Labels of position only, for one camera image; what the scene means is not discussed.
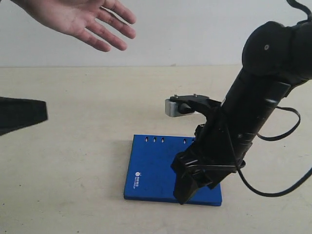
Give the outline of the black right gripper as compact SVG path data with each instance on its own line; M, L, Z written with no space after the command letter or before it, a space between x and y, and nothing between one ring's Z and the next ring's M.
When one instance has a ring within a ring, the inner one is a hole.
M175 172L174 197L179 204L188 202L202 187L214 189L223 179L236 173L234 142L230 127L219 108L213 108L195 130L195 140L176 154L171 168Z

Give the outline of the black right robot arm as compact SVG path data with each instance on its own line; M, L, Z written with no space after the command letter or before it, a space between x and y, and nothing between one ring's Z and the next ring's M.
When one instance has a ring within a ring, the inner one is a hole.
M249 36L242 69L223 101L202 95L172 96L171 117L198 112L206 117L194 142L178 153L174 197L189 201L202 187L215 188L229 174L241 173L244 157L280 101L312 78L312 24L284 26L269 21Z

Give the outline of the person's open hand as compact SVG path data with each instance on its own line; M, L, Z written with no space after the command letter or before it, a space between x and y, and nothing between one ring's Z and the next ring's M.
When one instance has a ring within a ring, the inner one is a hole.
M129 39L136 37L132 27L135 14L118 0L15 0L34 20L47 28L72 36L102 52L112 47L125 51L127 43L104 24Z

